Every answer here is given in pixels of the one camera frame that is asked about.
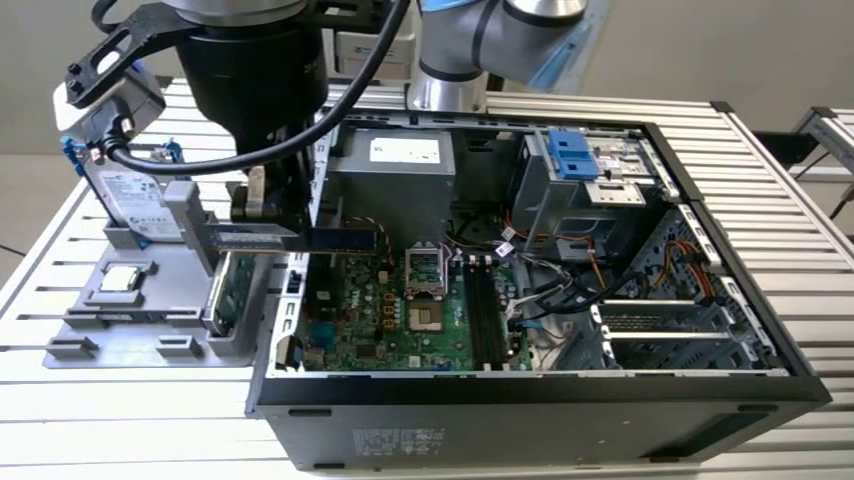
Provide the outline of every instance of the screw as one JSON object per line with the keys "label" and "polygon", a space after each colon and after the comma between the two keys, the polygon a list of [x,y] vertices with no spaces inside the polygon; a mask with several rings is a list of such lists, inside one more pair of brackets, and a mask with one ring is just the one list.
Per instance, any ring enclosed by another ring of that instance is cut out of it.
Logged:
{"label": "screw", "polygon": [[68,82],[68,88],[75,93],[83,92],[83,84],[80,83],[80,80],[72,80]]}
{"label": "screw", "polygon": [[135,128],[133,120],[131,118],[121,119],[121,133],[125,137],[131,138],[131,136],[133,136],[133,133],[136,132]]}

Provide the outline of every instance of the ram slot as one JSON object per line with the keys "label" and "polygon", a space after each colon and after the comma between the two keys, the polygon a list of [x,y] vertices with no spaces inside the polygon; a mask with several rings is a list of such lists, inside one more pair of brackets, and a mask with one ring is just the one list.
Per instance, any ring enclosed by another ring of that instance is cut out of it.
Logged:
{"label": "ram slot", "polygon": [[504,332],[490,266],[484,263],[466,265],[463,280],[475,369],[500,370],[504,364]]}

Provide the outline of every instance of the motherboard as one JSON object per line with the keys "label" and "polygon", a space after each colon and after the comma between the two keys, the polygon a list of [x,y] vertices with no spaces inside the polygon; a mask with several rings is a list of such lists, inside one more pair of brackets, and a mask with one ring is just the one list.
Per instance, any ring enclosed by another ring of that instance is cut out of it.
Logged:
{"label": "motherboard", "polygon": [[[471,371],[480,369],[476,362],[488,346],[499,349],[496,368],[531,369],[524,334],[518,353],[510,353],[503,316],[487,315],[472,322],[467,298],[478,287],[466,281],[464,262],[439,253],[436,263],[428,254],[427,249],[407,251],[408,258],[395,258],[394,269],[383,259],[346,258],[338,319],[308,326],[308,370]],[[486,307],[503,312],[516,296],[510,264],[490,266],[486,283],[495,302]],[[434,285],[428,291],[412,287],[427,284]],[[472,325],[486,321],[494,332],[488,339],[472,331]]]}

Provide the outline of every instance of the green circuit board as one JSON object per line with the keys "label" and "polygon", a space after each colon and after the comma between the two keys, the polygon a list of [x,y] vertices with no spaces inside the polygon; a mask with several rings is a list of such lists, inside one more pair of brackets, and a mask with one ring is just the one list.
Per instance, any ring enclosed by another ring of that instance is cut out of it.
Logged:
{"label": "green circuit board", "polygon": [[[406,298],[403,261],[403,257],[395,259],[399,267],[383,283],[378,260],[363,257],[346,259],[339,319],[334,331],[324,333],[332,341],[324,342],[322,350],[312,348],[310,340],[310,369],[327,372],[474,369],[462,266],[451,264],[448,293],[436,302]],[[492,269],[492,277],[500,301],[506,302],[507,295],[515,295],[510,291],[511,286],[515,290],[510,265],[499,264]],[[427,321],[419,322],[418,313],[412,311],[427,315]],[[511,370],[531,368],[524,336],[522,353],[507,363]]]}

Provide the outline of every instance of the metal slotted table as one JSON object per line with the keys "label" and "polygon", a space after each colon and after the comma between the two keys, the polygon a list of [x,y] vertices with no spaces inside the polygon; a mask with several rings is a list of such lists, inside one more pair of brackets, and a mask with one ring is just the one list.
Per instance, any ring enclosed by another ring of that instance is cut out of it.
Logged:
{"label": "metal slotted table", "polygon": [[854,173],[854,110],[813,107],[795,127],[795,133],[813,135],[842,166]]}
{"label": "metal slotted table", "polygon": [[[331,101],[340,95],[334,90]],[[181,144],[188,161],[233,151],[199,113],[183,81],[140,143]],[[372,88],[364,108],[403,109],[396,88]],[[491,94],[499,115],[654,122],[770,303],[821,374],[834,402],[702,465],[600,470],[494,469],[350,472],[351,478],[854,478],[854,251],[738,117],[710,103]],[[57,166],[63,168],[57,155]],[[225,181],[199,178],[205,208],[228,214]],[[299,475],[267,423],[244,418],[251,367],[48,370],[43,345],[107,245],[104,211],[85,185],[73,190],[0,291],[0,471],[4,479],[291,478]],[[287,271],[276,272],[280,289]],[[275,312],[282,294],[271,293]]]}

